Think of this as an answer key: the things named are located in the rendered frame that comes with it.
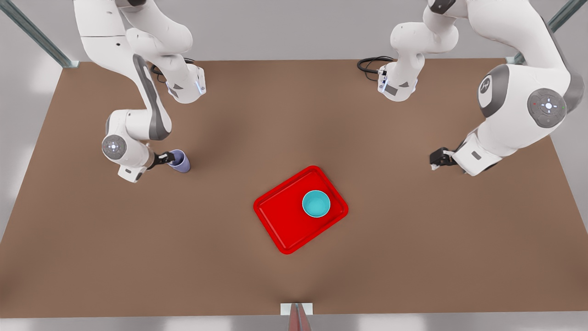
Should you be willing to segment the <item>lavender cup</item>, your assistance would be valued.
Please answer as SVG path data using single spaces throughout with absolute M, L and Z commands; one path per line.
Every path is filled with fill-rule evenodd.
M 169 162 L 168 165 L 178 172 L 189 172 L 191 164 L 187 155 L 180 149 L 174 149 L 171 153 L 174 155 L 174 160 Z

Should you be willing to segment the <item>teal bowl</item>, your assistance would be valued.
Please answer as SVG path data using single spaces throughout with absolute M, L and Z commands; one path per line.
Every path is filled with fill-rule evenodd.
M 302 199 L 302 208 L 308 216 L 323 217 L 330 211 L 330 198 L 321 190 L 308 191 Z

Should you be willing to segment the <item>red tray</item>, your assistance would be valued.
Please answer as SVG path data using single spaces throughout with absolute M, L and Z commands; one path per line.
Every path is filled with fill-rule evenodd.
M 312 190 L 330 198 L 330 211 L 323 217 L 303 211 L 302 199 Z M 349 208 L 325 173 L 311 165 L 257 198 L 253 210 L 277 249 L 291 254 L 342 220 Z

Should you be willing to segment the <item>silver frame post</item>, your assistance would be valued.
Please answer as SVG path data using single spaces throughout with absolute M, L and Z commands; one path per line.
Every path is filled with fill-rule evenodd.
M 61 67 L 79 67 L 79 61 L 69 59 L 11 0 L 0 0 L 0 10 Z
M 567 2 L 550 18 L 550 20 L 544 20 L 546 29 L 550 33 L 555 33 L 560 29 L 573 15 L 575 15 L 582 6 L 588 3 L 588 0 L 567 0 Z M 516 65 L 523 65 L 526 63 L 525 57 L 522 53 L 518 52 L 513 57 L 506 57 L 506 63 L 512 63 Z
M 308 320 L 313 303 L 281 303 L 281 315 L 288 315 L 288 331 L 312 331 Z

